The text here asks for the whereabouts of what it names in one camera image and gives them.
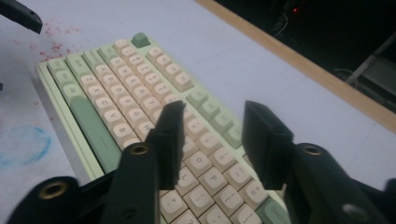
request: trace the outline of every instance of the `space bar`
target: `space bar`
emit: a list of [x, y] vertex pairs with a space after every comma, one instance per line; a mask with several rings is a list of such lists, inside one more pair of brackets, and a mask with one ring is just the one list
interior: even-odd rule
[[107, 174], [117, 169], [121, 155], [120, 149], [91, 102], [87, 98], [78, 96], [70, 102], [69, 106], [104, 172]]

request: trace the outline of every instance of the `white desk surface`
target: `white desk surface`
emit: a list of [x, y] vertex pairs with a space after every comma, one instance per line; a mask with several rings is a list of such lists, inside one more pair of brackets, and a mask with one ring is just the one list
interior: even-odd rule
[[138, 32], [153, 37], [238, 118], [245, 100], [268, 105], [295, 143], [327, 148], [351, 177], [378, 189], [395, 177], [395, 133], [194, 1], [20, 2], [44, 27], [37, 35], [0, 17], [0, 223], [38, 182], [74, 175], [33, 85], [35, 65]]

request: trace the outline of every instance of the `mechanical keyboard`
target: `mechanical keyboard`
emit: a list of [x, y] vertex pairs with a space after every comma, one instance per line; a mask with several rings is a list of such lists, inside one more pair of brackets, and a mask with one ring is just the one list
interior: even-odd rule
[[179, 181], [160, 191], [162, 223], [290, 223], [249, 166], [240, 121], [152, 38], [138, 33], [36, 71], [90, 179], [115, 170], [164, 105], [186, 104]]

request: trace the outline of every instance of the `blue stain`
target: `blue stain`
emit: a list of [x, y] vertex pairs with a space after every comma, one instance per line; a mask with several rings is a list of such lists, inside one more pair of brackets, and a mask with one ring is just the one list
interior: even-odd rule
[[11, 128], [0, 133], [0, 169], [40, 161], [49, 151], [50, 136], [34, 126]]

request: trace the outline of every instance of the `green keycap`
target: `green keycap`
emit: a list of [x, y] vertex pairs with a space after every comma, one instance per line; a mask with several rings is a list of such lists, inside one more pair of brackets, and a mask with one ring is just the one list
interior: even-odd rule
[[76, 79], [68, 70], [58, 71], [53, 75], [53, 77], [56, 81], [56, 84], [58, 84], [60, 87], [64, 86], [65, 84], [76, 83]]
[[233, 148], [239, 148], [242, 145], [242, 128], [234, 125], [223, 135], [224, 139]]
[[150, 45], [148, 37], [144, 33], [138, 33], [132, 38], [132, 43], [137, 48], [143, 48]]
[[213, 128], [215, 128], [218, 133], [223, 134], [233, 126], [233, 120], [230, 115], [221, 111], [210, 120], [210, 124], [212, 124]]
[[289, 214], [275, 200], [268, 198], [256, 210], [263, 223], [291, 224]]
[[52, 74], [55, 74], [56, 72], [62, 71], [64, 69], [68, 70], [69, 68], [63, 59], [51, 59], [48, 63], [48, 69]]
[[66, 99], [66, 102], [70, 105], [70, 102], [73, 100], [73, 98], [77, 96], [83, 96], [85, 97], [84, 92], [82, 91], [81, 87], [78, 84], [68, 84], [65, 85], [62, 90], [62, 95], [64, 96], [64, 99]]
[[209, 99], [198, 108], [198, 111], [206, 120], [211, 120], [220, 112], [220, 108], [215, 101]]
[[198, 108], [207, 100], [207, 93], [200, 89], [196, 89], [187, 96], [187, 100], [192, 106]]
[[84, 62], [81, 56], [78, 54], [70, 54], [66, 57], [66, 63], [72, 70], [73, 75], [80, 79], [85, 75], [92, 74], [90, 67]]
[[119, 57], [119, 54], [113, 49], [112, 46], [103, 46], [98, 50], [100, 56], [106, 61], [110, 62], [115, 57]]
[[75, 97], [70, 109], [105, 173], [117, 169], [121, 156], [120, 149], [91, 102], [84, 97]]
[[96, 66], [105, 64], [102, 57], [96, 52], [96, 50], [87, 50], [82, 54], [82, 58], [85, 60], [87, 65], [94, 70]]

